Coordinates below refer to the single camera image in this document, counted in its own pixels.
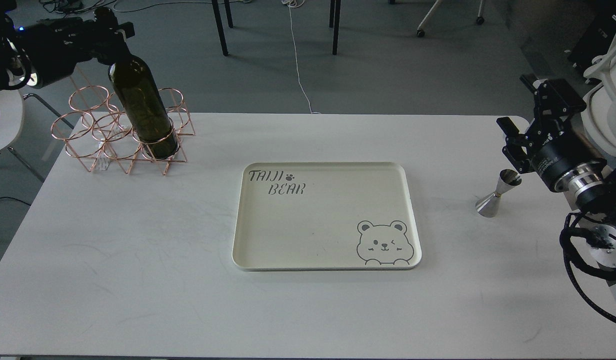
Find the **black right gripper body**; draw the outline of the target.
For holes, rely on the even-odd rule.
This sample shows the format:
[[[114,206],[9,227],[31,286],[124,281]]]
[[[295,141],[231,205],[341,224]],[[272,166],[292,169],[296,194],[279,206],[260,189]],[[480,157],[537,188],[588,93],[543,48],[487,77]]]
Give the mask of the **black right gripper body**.
[[[586,102],[564,79],[538,79],[533,93],[533,121],[525,132],[532,170],[551,192],[568,189],[566,174],[579,166],[599,174],[607,161],[584,136],[573,129],[573,116]]]

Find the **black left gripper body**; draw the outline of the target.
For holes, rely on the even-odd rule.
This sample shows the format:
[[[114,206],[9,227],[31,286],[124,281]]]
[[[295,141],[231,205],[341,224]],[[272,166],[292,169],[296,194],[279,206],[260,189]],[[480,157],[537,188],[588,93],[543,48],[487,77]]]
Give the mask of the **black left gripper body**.
[[[91,59],[106,66],[114,63],[115,43],[110,39],[110,28],[98,26],[94,19],[39,20],[19,27],[18,39],[31,63],[26,85],[35,89],[72,75],[77,64]]]

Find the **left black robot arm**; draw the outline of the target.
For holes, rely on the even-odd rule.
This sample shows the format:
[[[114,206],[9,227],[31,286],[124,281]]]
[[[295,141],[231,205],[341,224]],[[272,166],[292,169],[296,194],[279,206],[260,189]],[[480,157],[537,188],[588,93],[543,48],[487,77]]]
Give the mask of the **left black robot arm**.
[[[133,23],[120,23],[106,6],[95,10],[94,19],[46,18],[27,26],[13,22],[9,14],[16,8],[15,0],[0,0],[0,91],[47,87],[91,59],[112,65],[135,35]]]

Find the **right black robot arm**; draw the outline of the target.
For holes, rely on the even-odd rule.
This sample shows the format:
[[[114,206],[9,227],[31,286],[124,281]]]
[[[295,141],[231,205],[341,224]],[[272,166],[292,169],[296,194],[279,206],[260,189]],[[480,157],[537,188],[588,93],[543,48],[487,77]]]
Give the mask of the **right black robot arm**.
[[[571,194],[575,210],[559,234],[566,273],[587,305],[616,324],[616,316],[594,303],[573,273],[577,268],[616,285],[616,170],[604,177],[606,159],[573,129],[573,116],[587,105],[566,80],[540,80],[532,73],[520,80],[533,95],[533,119],[525,132],[509,117],[497,119],[506,142],[502,153],[518,174],[536,173],[551,192]]]

